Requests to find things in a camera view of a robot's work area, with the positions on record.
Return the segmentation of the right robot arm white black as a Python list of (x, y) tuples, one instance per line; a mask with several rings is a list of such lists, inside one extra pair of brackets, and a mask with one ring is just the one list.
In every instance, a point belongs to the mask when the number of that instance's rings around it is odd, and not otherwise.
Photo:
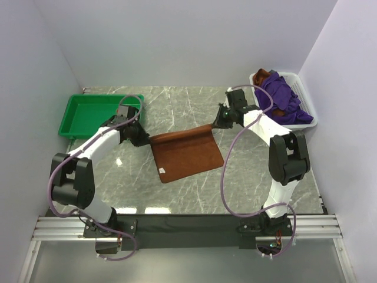
[(293, 192), (305, 174), (310, 170), (310, 159), (305, 134), (281, 126), (267, 116), (265, 110), (248, 104), (241, 87), (229, 88), (226, 101), (219, 105), (214, 129), (230, 129), (238, 124), (242, 129), (231, 145), (235, 146), (241, 136), (251, 131), (269, 147), (268, 169), (272, 178), (269, 194), (262, 208), (254, 213), (233, 212), (230, 214), (246, 222), (241, 225), (241, 233), (263, 233), (273, 235), (288, 225), (289, 202)]

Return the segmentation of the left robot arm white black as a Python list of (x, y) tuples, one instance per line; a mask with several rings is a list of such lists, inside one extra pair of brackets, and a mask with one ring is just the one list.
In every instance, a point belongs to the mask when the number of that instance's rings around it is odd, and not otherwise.
[(66, 218), (77, 212), (92, 220), (106, 237), (120, 233), (116, 210), (96, 196), (94, 165), (124, 141), (135, 147), (150, 143), (149, 134), (140, 124), (142, 109), (120, 104), (116, 114), (103, 122), (84, 144), (53, 157), (48, 199), (55, 215)]

